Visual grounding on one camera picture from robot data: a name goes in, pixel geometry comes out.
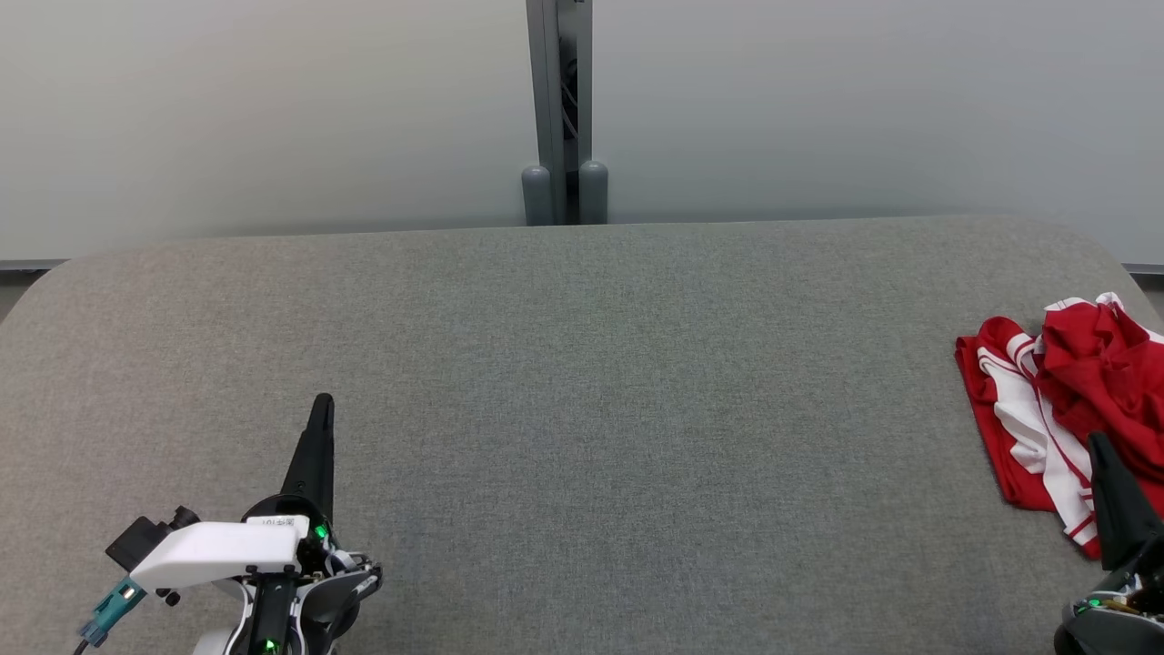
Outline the grey cylindrical post foot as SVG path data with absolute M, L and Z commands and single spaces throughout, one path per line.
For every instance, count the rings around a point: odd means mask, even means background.
M 579 166 L 579 225 L 608 223 L 608 169 L 598 161 Z
M 528 227 L 552 227 L 556 223 L 556 191 L 551 170 L 528 166 L 521 171 L 521 197 Z

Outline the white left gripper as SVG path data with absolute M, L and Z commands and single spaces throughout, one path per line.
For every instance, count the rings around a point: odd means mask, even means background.
M 199 521 L 169 532 L 132 568 L 129 579 L 154 592 L 321 569 L 321 560 L 334 544 L 334 420 L 333 397 L 317 394 L 281 494 L 256 503 L 241 521 Z

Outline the red jersey with white sleeves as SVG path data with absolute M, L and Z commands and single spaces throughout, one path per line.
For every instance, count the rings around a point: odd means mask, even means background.
M 1098 558 L 1088 439 L 1056 421 L 1051 399 L 1037 385 L 1039 333 L 1030 335 L 1009 316 L 992 316 L 956 341 L 954 358 L 1005 500 L 1059 515 L 1065 534 Z M 1134 476 L 1164 518 L 1164 485 Z

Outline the grey metal partition post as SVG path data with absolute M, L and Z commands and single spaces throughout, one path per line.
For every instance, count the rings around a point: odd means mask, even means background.
M 551 170 L 556 223 L 579 225 L 579 166 L 592 161 L 592 3 L 527 0 L 537 162 Z

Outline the red shorts with white trim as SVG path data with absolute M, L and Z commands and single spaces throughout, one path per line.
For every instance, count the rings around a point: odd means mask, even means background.
M 1048 307 L 1039 344 L 1056 421 L 1081 440 L 1103 432 L 1140 480 L 1164 485 L 1164 336 L 1106 294 Z

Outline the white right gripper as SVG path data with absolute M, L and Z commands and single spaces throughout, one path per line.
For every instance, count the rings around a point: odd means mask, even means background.
M 1069 601 L 1055 655 L 1164 655 L 1164 521 L 1109 436 L 1090 432 L 1090 487 L 1100 560 L 1108 571 Z

